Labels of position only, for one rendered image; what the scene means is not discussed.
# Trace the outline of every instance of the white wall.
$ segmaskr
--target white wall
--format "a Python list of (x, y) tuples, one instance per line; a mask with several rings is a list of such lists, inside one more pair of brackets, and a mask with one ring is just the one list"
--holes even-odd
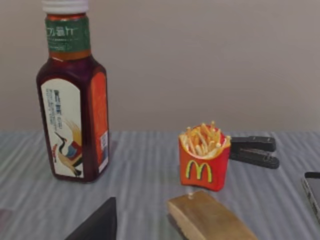
[[(320, 1), (91, 0), (114, 130), (320, 129)], [(0, 0), (0, 129), (41, 127), (40, 0)]]

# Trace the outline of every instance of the gray table surface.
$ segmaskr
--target gray table surface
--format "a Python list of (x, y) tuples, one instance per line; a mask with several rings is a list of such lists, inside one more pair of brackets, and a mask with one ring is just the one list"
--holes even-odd
[[(320, 133), (229, 132), (277, 140), (281, 166), (229, 161), (224, 189), (209, 192), (260, 240), (318, 240), (320, 228), (300, 179), (320, 171)], [(41, 132), (0, 132), (0, 209), (12, 211), (1, 240), (63, 240), (116, 197), (118, 240), (181, 240), (166, 201), (199, 190), (179, 179), (178, 133), (114, 132), (111, 162), (93, 184), (56, 180)]]

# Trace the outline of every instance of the crane illustration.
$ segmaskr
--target crane illustration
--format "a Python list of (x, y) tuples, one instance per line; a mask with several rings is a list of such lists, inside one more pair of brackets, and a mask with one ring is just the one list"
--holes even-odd
[[(65, 165), (67, 168), (69, 168), (76, 177), (79, 177), (79, 176), (81, 176), (82, 172), (80, 170), (76, 169), (76, 167), (79, 166), (83, 162), (83, 160), (82, 160), (81, 130), (79, 129), (79, 127), (75, 123), (73, 123), (71, 121), (65, 121), (65, 123), (72, 131), (73, 141), (71, 142), (71, 144), (69, 144), (67, 146), (67, 139), (62, 137), (57, 132), (55, 132), (55, 134), (62, 141), (62, 143), (58, 146), (57, 156), (63, 165)], [(67, 154), (64, 155), (63, 150), (66, 147), (67, 147)]]

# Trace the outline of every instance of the mcdonald's logo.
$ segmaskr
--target mcdonald's logo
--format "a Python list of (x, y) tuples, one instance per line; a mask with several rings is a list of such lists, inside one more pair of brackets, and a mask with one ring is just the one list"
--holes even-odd
[(199, 165), (195, 160), (191, 160), (188, 162), (186, 166), (186, 171), (185, 171), (185, 176), (190, 179), (190, 173), (192, 166), (195, 165), (195, 170), (196, 170), (196, 179), (201, 180), (202, 179), (202, 172), (204, 168), (206, 167), (207, 173), (208, 173), (208, 182), (212, 183), (212, 172), (211, 168), (208, 163), (204, 162), (201, 165)]

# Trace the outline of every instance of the black stapler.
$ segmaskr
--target black stapler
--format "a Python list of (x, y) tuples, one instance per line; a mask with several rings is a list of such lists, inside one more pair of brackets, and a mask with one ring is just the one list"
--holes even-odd
[(109, 198), (65, 240), (116, 240), (116, 198)]
[(232, 137), (229, 158), (264, 168), (277, 169), (279, 159), (270, 153), (276, 150), (276, 140), (267, 136)]

